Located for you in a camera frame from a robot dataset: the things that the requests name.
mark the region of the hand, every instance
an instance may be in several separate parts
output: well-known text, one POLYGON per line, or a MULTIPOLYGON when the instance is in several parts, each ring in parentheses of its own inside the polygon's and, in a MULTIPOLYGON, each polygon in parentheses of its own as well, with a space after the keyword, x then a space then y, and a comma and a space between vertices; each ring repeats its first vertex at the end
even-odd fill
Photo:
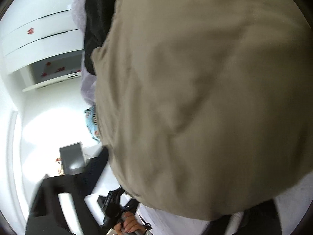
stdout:
MULTIPOLYGON (((135 216, 131 212, 126 212, 125 213, 126 220, 123 223, 123 228, 125 229, 124 232, 126 233, 131 233, 136 230, 140 230, 143 233, 145 233, 145 228, 139 224, 135 218, 135 216)), ((123 235, 122 231, 122 224, 118 223, 117 225, 114 226, 114 230, 117 232, 117 235, 123 235)))

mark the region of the black sleeve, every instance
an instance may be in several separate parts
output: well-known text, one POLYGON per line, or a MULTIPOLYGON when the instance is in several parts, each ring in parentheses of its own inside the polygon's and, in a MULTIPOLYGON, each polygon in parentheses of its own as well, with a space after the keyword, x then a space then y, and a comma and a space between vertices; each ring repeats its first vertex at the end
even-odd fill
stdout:
POLYGON ((85 10, 87 15, 84 50, 85 67, 95 75, 91 53, 101 47, 109 33, 116 0, 86 0, 85 10))

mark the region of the white drawer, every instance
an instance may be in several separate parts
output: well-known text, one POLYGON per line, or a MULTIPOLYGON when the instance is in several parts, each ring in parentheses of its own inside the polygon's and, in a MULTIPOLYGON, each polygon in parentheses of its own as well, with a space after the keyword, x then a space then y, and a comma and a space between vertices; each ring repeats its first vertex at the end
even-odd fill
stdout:
POLYGON ((37 19, 14 30, 2 39, 3 55, 6 56, 36 40, 76 29, 77 26, 73 22, 71 11, 37 19))
POLYGON ((14 0, 0 21, 4 37, 36 19, 71 9, 73 0, 14 0))
POLYGON ((58 54, 83 49, 84 36, 80 30, 54 35, 32 42, 4 57, 8 73, 31 63, 58 54))

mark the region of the brown garment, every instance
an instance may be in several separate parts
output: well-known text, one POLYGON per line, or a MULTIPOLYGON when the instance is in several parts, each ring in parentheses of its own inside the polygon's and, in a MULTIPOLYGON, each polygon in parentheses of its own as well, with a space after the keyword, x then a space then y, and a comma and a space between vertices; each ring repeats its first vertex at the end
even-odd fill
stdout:
POLYGON ((202 220, 292 186, 313 169, 312 40, 293 0, 118 0, 93 60, 120 184, 202 220))

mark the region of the red flower sticker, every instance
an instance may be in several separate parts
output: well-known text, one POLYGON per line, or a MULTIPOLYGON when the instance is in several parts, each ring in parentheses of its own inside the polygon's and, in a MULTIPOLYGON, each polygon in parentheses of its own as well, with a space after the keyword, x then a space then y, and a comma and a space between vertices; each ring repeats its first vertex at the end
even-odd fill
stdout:
POLYGON ((34 28, 30 28, 28 31, 27 31, 27 34, 33 34, 35 31, 34 31, 34 28))
POLYGON ((58 69, 55 71, 55 73, 60 72, 60 71, 65 71, 65 67, 58 68, 58 69))

